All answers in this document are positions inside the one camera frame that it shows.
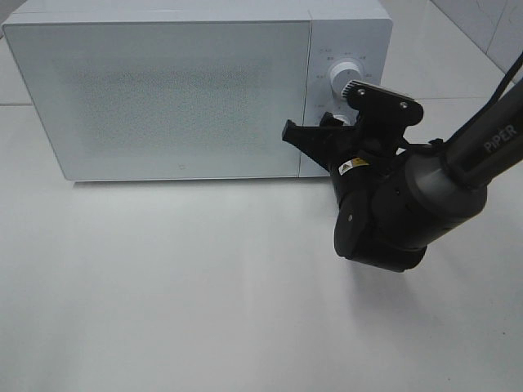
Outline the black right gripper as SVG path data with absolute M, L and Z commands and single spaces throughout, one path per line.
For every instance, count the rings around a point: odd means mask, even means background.
M 406 126 L 357 122 L 353 126 L 325 112 L 319 126 L 288 120 L 282 140 L 329 172 L 337 205 L 350 194 L 369 192 L 391 171 Z

